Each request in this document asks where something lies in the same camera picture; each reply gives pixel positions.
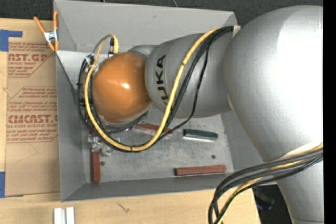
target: cardboard sheet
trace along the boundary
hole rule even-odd
[[[59,191],[55,54],[33,20],[0,29],[22,31],[8,42],[5,196]]]

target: orange ball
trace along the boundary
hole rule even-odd
[[[152,101],[145,86],[146,61],[131,52],[104,60],[93,75],[92,97],[101,119],[112,124],[132,122]]]

